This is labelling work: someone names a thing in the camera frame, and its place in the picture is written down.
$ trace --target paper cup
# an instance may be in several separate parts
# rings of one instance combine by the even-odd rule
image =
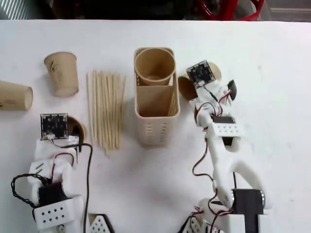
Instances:
[[[0,81],[0,110],[28,110],[32,103],[31,87]]]
[[[68,116],[68,134],[79,136],[80,137],[79,143],[83,143],[84,140],[86,139],[86,127],[76,118]]]
[[[52,53],[44,59],[55,96],[69,97],[79,91],[76,60],[76,56],[70,52]]]
[[[211,71],[214,74],[215,79],[220,80],[222,78],[222,73],[218,66],[216,66],[214,63],[209,62],[208,63]],[[184,74],[180,77],[178,77],[178,89],[181,95],[187,100],[190,101],[192,99],[195,99],[198,97],[195,87],[193,83],[191,82],[188,74]]]
[[[175,72],[174,57],[166,49],[145,49],[135,58],[135,72],[140,85],[168,85]]]

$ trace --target upright paper cup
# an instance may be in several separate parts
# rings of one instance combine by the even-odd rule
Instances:
[[[79,91],[76,60],[76,56],[70,52],[52,53],[44,59],[55,96],[69,97]]]
[[[31,87],[0,81],[0,110],[28,110],[32,103]]]
[[[167,85],[175,72],[174,57],[166,49],[145,49],[135,58],[135,72],[142,85]]]

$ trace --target white table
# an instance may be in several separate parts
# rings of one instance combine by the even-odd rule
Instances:
[[[205,145],[185,101],[178,142],[166,149],[144,149],[137,142],[133,54],[150,46],[173,49],[178,74],[207,59],[219,66],[224,80],[236,81],[235,114],[246,127],[274,198],[273,232],[311,228],[311,24],[36,20],[0,21],[0,32],[0,79],[34,90],[28,112],[0,112],[3,232],[35,232],[31,208],[12,196],[10,182],[28,172],[33,161],[40,113],[67,112],[89,129],[86,73],[93,69],[119,71],[130,82],[122,148],[111,159],[100,148],[94,150],[89,212],[108,214],[117,233],[174,233],[200,199],[211,197],[210,181],[191,174]],[[43,64],[46,55],[63,50],[78,58],[80,91],[71,98],[51,94]],[[76,171],[76,186],[84,196],[87,159],[85,149]],[[198,170],[212,173],[209,157]],[[17,185],[18,192],[29,194],[26,180]]]

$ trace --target perforated container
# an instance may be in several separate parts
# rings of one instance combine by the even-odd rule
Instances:
[[[143,50],[136,50],[136,56]],[[176,71],[168,85],[143,85],[134,70],[135,114],[137,117],[138,138],[145,146],[165,146],[172,137],[176,118],[180,112],[178,81]]]

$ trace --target circuit board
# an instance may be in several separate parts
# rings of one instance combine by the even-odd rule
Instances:
[[[68,138],[68,114],[41,114],[41,140]]]
[[[206,60],[188,68],[186,71],[195,89],[215,80],[215,76]]]

